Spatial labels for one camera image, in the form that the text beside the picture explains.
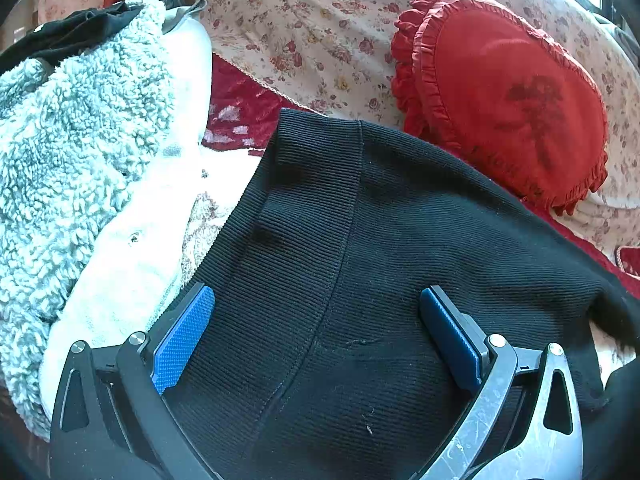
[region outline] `floral sheet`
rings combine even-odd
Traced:
[[[394,21],[411,0],[207,0],[215,54],[254,81],[317,112],[401,128],[391,95]],[[497,0],[551,34],[598,84],[607,107],[609,177],[559,219],[611,261],[640,240],[640,75],[595,19],[573,0]],[[211,111],[212,115],[220,110]],[[212,143],[224,135],[209,121]],[[603,383],[635,358],[592,326]]]

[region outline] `fluffy fleece fabric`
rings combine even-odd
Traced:
[[[174,113],[164,5],[129,3],[142,11],[103,44],[53,71],[28,59],[0,76],[0,364],[18,414],[45,438],[50,326]]]

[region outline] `ruffled trim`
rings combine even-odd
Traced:
[[[495,0],[415,0],[411,5],[412,8],[400,14],[396,21],[398,31],[391,42],[391,54],[396,59],[392,92],[398,101],[398,108],[406,113],[404,130],[409,134],[434,142],[453,155],[465,159],[460,136],[453,127],[438,90],[435,47],[446,19],[467,9],[493,12],[521,27],[559,66],[580,76],[597,95],[603,124],[603,149],[591,171],[573,189],[561,196],[549,196],[549,193],[542,197],[523,196],[518,190],[510,189],[536,206],[552,208],[557,214],[567,211],[571,215],[575,205],[587,197],[589,190],[596,191],[607,177],[607,153],[604,150],[608,133],[606,108],[589,73],[550,35],[533,28],[526,20]]]

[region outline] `black ribbed fabric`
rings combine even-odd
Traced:
[[[514,346],[561,343],[585,478],[632,478],[620,467],[638,448],[640,367],[603,391],[587,315],[637,346],[639,303],[435,146],[283,110],[193,281],[212,286],[215,311],[165,398],[225,480],[408,480],[423,466],[468,401],[418,318],[431,284]]]

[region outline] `red pillow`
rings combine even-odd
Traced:
[[[571,214],[607,177],[607,116],[587,71],[494,0],[415,0],[391,43],[404,129],[536,206]]]

